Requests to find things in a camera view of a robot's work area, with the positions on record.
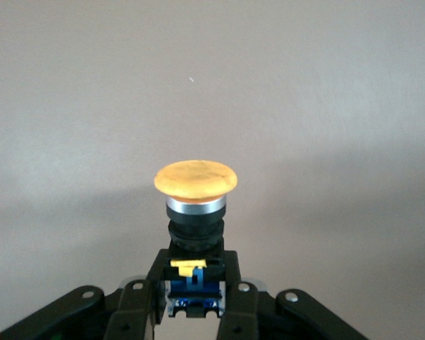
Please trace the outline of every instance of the screw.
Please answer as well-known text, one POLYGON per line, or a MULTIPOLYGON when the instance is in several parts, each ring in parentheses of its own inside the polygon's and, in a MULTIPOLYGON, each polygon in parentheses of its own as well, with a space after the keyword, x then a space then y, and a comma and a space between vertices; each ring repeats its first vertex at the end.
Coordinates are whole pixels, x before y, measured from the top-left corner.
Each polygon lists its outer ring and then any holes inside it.
POLYGON ((299 300, 299 298, 297 297, 297 295, 295 293, 292 292, 288 292, 285 294, 285 299, 290 301, 290 302, 297 302, 299 300))
POLYGON ((140 290, 142 288, 143 288, 143 283, 141 282, 134 283, 134 285, 132 286, 133 290, 140 290))
POLYGON ((243 282, 238 285, 238 289, 240 292, 248 292, 250 290, 250 285, 243 282))
POLYGON ((94 292, 92 292, 91 290, 89 290, 88 292, 85 292, 84 294, 82 294, 82 298, 83 299, 89 299, 94 295, 94 292))

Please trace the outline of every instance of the white wall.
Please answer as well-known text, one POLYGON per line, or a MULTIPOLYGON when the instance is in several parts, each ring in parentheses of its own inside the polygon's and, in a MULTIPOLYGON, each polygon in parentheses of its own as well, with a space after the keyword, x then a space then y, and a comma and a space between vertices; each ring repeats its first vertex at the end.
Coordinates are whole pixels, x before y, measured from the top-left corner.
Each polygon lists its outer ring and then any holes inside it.
POLYGON ((0 1, 0 330, 146 273, 182 159, 237 172, 243 276, 425 339, 425 1, 0 1))

